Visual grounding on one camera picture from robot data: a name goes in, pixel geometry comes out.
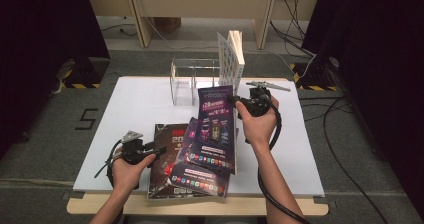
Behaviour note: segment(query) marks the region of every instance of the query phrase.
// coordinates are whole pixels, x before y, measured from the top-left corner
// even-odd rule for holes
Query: black and yellow tape
[[[299,78],[299,72],[297,71],[296,68],[296,64],[290,64],[290,68],[292,69],[293,73],[294,73],[294,83],[296,85],[297,89],[301,89],[301,90],[312,90],[312,91],[336,91],[337,88],[331,84],[330,82],[328,83],[314,83],[313,85],[308,82],[305,81],[305,79],[303,78]]]
[[[92,83],[93,81],[84,80],[73,80],[70,78],[72,75],[72,69],[66,72],[64,78],[62,79],[62,88],[75,88],[75,89],[87,89],[87,88],[99,88],[100,83]]]

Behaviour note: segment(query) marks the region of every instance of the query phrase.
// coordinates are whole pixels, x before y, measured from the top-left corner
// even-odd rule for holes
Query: black cable
[[[282,127],[281,114],[278,111],[278,108],[272,103],[271,99],[266,94],[263,93],[261,95],[261,98],[262,99],[265,99],[270,104],[271,108],[275,112],[275,117],[276,117],[276,121],[277,121],[277,127],[275,129],[274,136],[273,136],[273,138],[272,138],[272,140],[271,140],[271,142],[269,144],[269,150],[272,150],[272,148],[274,147],[275,143],[277,143],[278,137],[280,136],[281,127]],[[262,177],[261,177],[261,173],[260,173],[259,168],[258,168],[258,183],[259,183],[259,187],[260,187],[262,193],[264,194],[265,198],[271,204],[273,204],[280,211],[282,211],[286,215],[290,216],[291,218],[295,219],[296,221],[298,221],[300,223],[304,223],[304,224],[309,224],[309,222],[305,218],[301,217],[300,215],[298,215],[295,212],[291,211],[287,207],[283,206],[281,203],[279,203],[277,200],[275,200],[274,197],[271,196],[271,194],[266,189],[265,184],[263,183],[263,180],[262,180]]]
[[[114,26],[107,27],[105,29],[101,29],[101,31],[107,31],[109,29],[112,29],[112,28],[115,28],[115,27],[119,27],[119,26],[135,26],[135,25],[134,24],[119,24],[119,25],[114,25]]]
[[[277,35],[282,38],[285,42],[288,42],[290,45],[292,45],[293,47],[295,47],[296,49],[298,49],[299,51],[305,53],[306,55],[308,55],[309,57],[313,57],[313,54],[311,54],[310,52],[306,51],[305,49],[299,47],[296,43],[294,43],[292,40],[288,39],[286,36],[289,36],[286,33],[283,33],[282,31],[278,30],[275,26],[274,23],[272,23],[272,21],[270,22],[272,28],[274,29],[274,31],[277,33]],[[291,54],[288,50],[287,47],[285,46],[287,53],[289,53],[292,56],[295,56],[293,54]]]
[[[341,107],[344,107],[344,106],[347,106],[347,105],[349,105],[349,104],[344,104],[344,105],[341,105],[341,106],[338,106],[338,107],[333,107],[330,111],[339,110],[339,111],[342,111],[342,112],[345,112],[345,113],[353,113],[353,111],[347,111],[347,110],[341,109]],[[325,104],[306,104],[306,105],[302,105],[301,107],[307,107],[307,106],[326,106],[326,107],[330,107],[330,105],[325,105]],[[323,117],[324,115],[325,114],[322,114],[322,115],[319,115],[319,116],[316,116],[316,117],[311,117],[309,119],[305,119],[304,122],[312,121],[314,119],[318,119],[320,117]]]
[[[299,27],[299,34],[302,37],[302,40],[304,39],[304,35],[306,35],[306,33],[303,31],[302,27],[299,24],[299,17],[297,16],[297,5],[299,4],[299,0],[295,0],[294,1],[294,16],[296,17],[296,23],[297,26]]]
[[[115,145],[113,145],[112,150],[110,151],[109,157],[107,158],[107,160],[105,161],[105,164],[103,165],[102,168],[100,168],[100,170],[96,173],[96,175],[94,176],[94,178],[97,178],[97,176],[99,176],[99,174],[103,171],[103,169],[107,166],[112,165],[112,159],[113,159],[113,152],[115,151],[115,148],[121,143],[121,140],[117,141],[115,143]]]
[[[119,224],[123,214],[124,214],[124,208],[122,208],[119,211],[118,216],[115,217],[115,220],[113,220],[112,224]]]
[[[299,18],[297,17],[297,5],[298,5],[298,3],[299,3],[299,0],[296,0],[296,2],[295,2],[295,11],[296,11],[296,19],[297,19],[297,21],[299,21]],[[299,25],[299,28],[300,28],[300,36],[302,37],[302,41],[308,43],[310,47],[314,46],[309,39],[305,39],[306,33],[303,31],[303,29],[300,27],[300,25]]]
[[[289,5],[289,3],[287,2],[287,0],[284,0],[284,2],[286,3],[286,6],[287,6],[287,8],[289,9],[289,13],[290,13],[290,16],[292,17],[292,20],[291,20],[291,22],[290,22],[290,24],[291,23],[294,23],[294,26],[296,27],[296,29],[299,31],[299,33],[302,33],[302,34],[305,34],[304,32],[303,32],[303,30],[302,30],[302,28],[300,27],[300,25],[299,25],[299,21],[297,20],[297,17],[296,17],[296,13],[297,13],[297,0],[295,0],[295,12],[296,13],[293,13],[292,12],[292,10],[291,10],[291,8],[290,8],[290,5]]]
[[[325,100],[325,99],[339,99],[339,98],[343,98],[344,96],[338,96],[338,97],[302,97],[299,98],[299,101],[304,101],[304,100]]]
[[[339,158],[337,157],[336,153],[334,152],[333,147],[332,147],[330,140],[328,138],[327,127],[326,127],[326,121],[327,121],[328,113],[333,108],[333,106],[336,105],[336,103],[339,102],[342,99],[343,99],[343,97],[340,97],[337,100],[335,100],[333,102],[333,104],[330,105],[330,107],[327,109],[327,111],[324,114],[323,128],[324,128],[325,140],[327,142],[328,148],[331,151],[331,154],[333,155],[334,159],[336,160],[337,164],[342,169],[342,171],[346,174],[346,176],[349,178],[349,180],[358,188],[358,190],[362,193],[362,195],[364,195],[364,197],[368,200],[368,202],[373,206],[373,208],[377,211],[378,215],[381,217],[383,222],[388,223],[386,218],[383,216],[381,211],[378,209],[377,205],[375,205],[375,203],[371,200],[371,198],[365,193],[365,191],[359,186],[359,184],[352,178],[352,176],[350,176],[350,174],[347,172],[347,170],[343,167],[342,163],[340,162]]]

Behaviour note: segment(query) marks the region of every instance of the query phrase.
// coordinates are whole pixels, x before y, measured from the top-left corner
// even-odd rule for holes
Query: white table
[[[242,80],[238,95],[249,97],[249,88],[246,85],[250,79]],[[272,150],[280,170],[301,205],[304,208],[319,207],[319,211],[311,211],[311,215],[325,215],[328,212],[326,204],[314,203],[314,197],[324,197],[321,180],[319,178],[315,159],[306,133],[303,114],[300,107],[297,91],[293,82],[272,80],[273,84],[289,87],[291,92],[271,90],[272,95],[280,102],[280,112],[283,127],[280,137]],[[94,175],[107,159],[112,146],[128,130],[143,133],[143,140],[153,140],[155,123],[188,123],[190,117],[197,117],[197,106],[174,106],[171,99],[169,78],[165,77],[121,77],[110,98],[96,135],[78,174],[73,187],[74,191],[86,192],[83,199],[71,198],[68,204],[70,213],[95,213],[107,199],[112,190],[104,170],[97,178]],[[237,126],[242,127],[240,120]],[[203,205],[218,205],[208,208],[210,212],[200,212],[202,215],[223,215],[228,213],[228,207],[241,202],[246,207],[240,212],[233,209],[231,215],[265,215],[264,198],[257,183],[257,162],[252,148],[244,142],[243,131],[238,134],[237,142],[237,175],[230,178],[228,197],[226,199],[185,200],[184,205],[174,205],[176,201],[151,201],[145,199],[150,169],[141,175],[140,188],[127,202],[124,213],[127,214],[177,214],[199,215]]]

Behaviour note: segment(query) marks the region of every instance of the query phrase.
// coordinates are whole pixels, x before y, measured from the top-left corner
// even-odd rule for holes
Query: clear acrylic box
[[[218,59],[173,59],[170,85],[175,106],[199,104],[197,88],[218,86]]]

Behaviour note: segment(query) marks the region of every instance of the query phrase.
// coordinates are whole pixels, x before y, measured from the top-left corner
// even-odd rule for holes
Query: human arm
[[[97,214],[91,219],[90,224],[112,223],[116,219],[132,190],[137,186],[141,173],[155,160],[155,157],[155,154],[151,154],[137,165],[128,164],[122,158],[118,158],[113,162],[113,191]]]
[[[271,100],[274,106],[278,107],[278,101],[274,97],[271,97]],[[252,117],[241,102],[236,102],[236,108],[242,117],[244,134],[252,145],[266,189],[280,204],[303,217],[302,211],[269,149],[271,135],[276,126],[274,110],[270,108],[265,115]],[[267,221],[270,224],[298,223],[268,200],[266,200],[266,210]]]

